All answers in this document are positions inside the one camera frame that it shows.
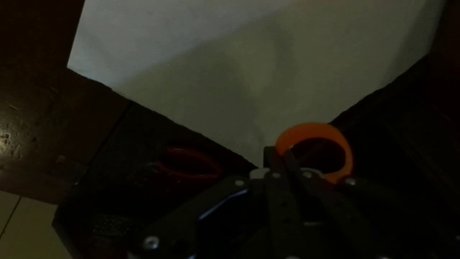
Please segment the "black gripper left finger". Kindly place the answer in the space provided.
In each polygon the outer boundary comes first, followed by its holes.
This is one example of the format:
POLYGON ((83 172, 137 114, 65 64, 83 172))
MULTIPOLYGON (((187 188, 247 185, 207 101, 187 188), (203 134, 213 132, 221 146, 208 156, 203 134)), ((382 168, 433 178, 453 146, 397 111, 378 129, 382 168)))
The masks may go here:
POLYGON ((220 180, 135 232, 129 241, 128 259, 194 259, 198 252, 197 224, 249 191, 249 179, 230 176, 220 180))

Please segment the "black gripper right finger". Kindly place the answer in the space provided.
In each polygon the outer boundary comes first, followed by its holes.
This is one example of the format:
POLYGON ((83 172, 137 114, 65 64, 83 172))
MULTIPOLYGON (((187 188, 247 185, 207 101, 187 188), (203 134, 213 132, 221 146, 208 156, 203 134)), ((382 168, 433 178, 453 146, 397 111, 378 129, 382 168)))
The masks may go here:
POLYGON ((332 183, 265 150, 270 237, 282 259, 459 259, 446 209, 362 178, 332 183))

